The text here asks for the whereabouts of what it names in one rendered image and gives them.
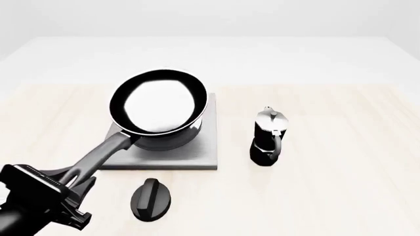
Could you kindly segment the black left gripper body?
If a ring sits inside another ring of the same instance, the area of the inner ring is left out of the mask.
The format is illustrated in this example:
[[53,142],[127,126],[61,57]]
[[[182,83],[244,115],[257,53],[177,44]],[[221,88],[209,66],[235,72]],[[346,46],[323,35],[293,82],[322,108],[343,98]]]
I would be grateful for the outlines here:
[[29,165],[5,165],[0,182],[9,190],[0,205],[0,231],[39,231],[54,222],[83,230],[92,214],[67,202],[70,189],[60,182],[42,182],[40,170]]

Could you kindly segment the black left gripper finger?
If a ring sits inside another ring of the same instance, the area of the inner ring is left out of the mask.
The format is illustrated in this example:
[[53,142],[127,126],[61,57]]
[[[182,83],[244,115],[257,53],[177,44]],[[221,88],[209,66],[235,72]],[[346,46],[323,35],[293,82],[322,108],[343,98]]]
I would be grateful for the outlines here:
[[69,202],[70,206],[74,207],[75,209],[79,209],[81,206],[85,196],[91,190],[91,188],[95,185],[96,177],[91,176],[88,180],[85,180],[81,184],[78,184],[75,187],[70,188],[70,194],[67,198],[67,202]]
[[53,182],[58,182],[69,170],[70,167],[58,168],[54,170],[40,170],[41,176],[38,178],[42,182],[48,182],[50,180]]

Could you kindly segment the black frying pan grey handle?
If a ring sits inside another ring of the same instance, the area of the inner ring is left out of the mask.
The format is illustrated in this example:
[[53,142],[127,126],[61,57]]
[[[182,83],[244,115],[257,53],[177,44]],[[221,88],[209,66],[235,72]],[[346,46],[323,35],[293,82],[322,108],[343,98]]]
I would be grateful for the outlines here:
[[183,133],[202,118],[208,103],[205,85],[187,72],[155,69],[129,78],[109,99],[110,118],[121,130],[76,162],[59,182],[78,186],[114,153],[140,139],[162,140]]

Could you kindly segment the round black stove knob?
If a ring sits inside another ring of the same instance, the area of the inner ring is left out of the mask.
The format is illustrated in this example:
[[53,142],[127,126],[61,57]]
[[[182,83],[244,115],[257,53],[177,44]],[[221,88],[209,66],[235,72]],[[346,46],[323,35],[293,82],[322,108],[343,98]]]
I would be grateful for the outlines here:
[[141,222],[159,220],[168,212],[170,206],[170,191],[156,178],[147,178],[135,190],[130,202],[133,216]]

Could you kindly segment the flat square stove plate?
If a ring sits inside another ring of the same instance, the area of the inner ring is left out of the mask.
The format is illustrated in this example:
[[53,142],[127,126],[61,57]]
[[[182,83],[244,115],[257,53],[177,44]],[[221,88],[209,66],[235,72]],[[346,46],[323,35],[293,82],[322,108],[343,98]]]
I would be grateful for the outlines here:
[[217,170],[216,95],[209,94],[204,114],[175,135],[142,137],[112,155],[102,170]]

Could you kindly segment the black silver moka pot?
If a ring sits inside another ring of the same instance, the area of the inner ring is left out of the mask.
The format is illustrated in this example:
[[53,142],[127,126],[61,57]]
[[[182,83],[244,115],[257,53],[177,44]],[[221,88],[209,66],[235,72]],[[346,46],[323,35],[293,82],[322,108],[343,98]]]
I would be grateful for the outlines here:
[[250,159],[260,167],[271,167],[282,152],[282,140],[289,120],[281,112],[266,106],[258,112],[249,149]]

